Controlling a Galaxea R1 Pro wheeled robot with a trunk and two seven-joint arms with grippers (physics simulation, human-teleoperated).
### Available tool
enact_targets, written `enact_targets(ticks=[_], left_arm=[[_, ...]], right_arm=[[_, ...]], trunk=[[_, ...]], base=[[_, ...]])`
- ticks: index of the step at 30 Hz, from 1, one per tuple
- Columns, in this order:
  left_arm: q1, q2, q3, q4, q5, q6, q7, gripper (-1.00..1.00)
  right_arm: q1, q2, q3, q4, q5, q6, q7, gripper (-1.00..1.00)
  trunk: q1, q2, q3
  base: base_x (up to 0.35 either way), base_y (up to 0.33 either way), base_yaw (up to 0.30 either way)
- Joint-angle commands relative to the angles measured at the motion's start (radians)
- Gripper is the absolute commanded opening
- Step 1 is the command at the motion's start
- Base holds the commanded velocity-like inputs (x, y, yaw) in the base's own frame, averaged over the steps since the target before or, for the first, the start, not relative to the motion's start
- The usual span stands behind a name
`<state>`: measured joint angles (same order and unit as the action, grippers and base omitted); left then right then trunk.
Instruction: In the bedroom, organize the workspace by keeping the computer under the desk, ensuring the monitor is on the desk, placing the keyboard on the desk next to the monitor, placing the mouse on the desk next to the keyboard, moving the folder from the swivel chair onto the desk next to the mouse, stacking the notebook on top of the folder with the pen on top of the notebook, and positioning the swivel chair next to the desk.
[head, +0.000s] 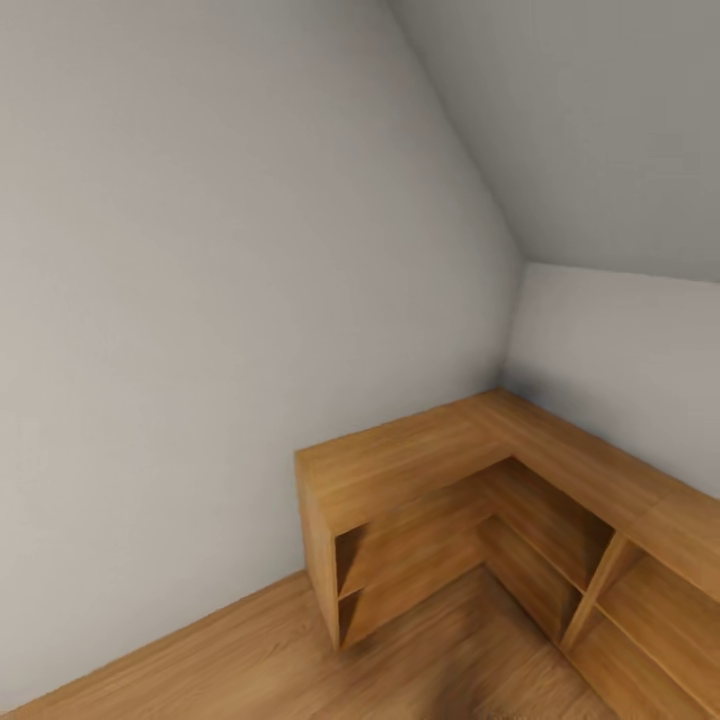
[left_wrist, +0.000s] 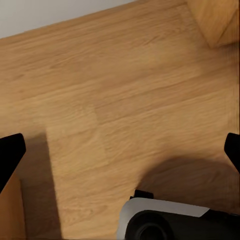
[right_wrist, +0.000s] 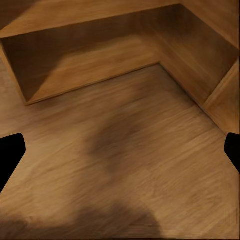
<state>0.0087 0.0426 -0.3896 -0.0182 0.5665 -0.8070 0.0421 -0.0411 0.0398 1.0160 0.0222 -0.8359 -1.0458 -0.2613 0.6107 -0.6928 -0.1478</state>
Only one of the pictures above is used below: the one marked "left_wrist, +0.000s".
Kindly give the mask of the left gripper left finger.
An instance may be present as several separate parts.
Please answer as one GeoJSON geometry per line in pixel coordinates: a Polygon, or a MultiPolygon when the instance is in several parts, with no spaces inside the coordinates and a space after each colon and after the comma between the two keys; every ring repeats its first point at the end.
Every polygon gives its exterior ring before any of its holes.
{"type": "Polygon", "coordinates": [[[0,193],[25,153],[26,145],[21,133],[0,138],[0,193]]]}

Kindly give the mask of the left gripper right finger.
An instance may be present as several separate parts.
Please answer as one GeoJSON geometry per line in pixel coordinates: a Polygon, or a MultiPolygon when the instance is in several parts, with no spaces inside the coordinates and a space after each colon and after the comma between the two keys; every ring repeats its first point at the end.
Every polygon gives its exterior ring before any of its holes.
{"type": "Polygon", "coordinates": [[[240,173],[240,135],[228,133],[224,151],[240,173]]]}

